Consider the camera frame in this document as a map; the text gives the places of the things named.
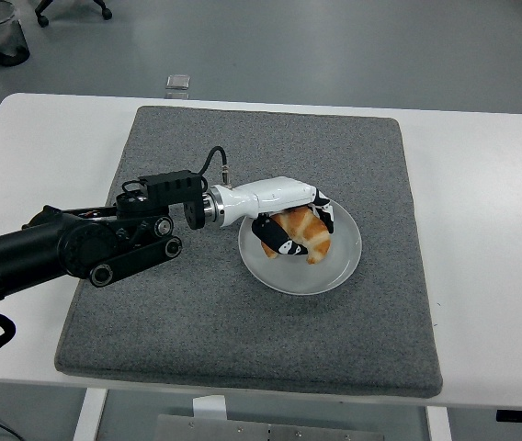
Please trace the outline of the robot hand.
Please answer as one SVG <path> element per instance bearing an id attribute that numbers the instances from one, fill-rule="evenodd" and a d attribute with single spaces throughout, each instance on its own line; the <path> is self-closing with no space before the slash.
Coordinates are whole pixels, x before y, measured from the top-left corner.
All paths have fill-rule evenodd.
<path id="1" fill-rule="evenodd" d="M 316 187 L 279 176 L 207 191 L 212 217 L 220 226 L 240 218 L 252 221 L 251 231 L 270 259 L 304 255 L 310 265 L 322 262 L 331 248 L 334 208 Z"/>

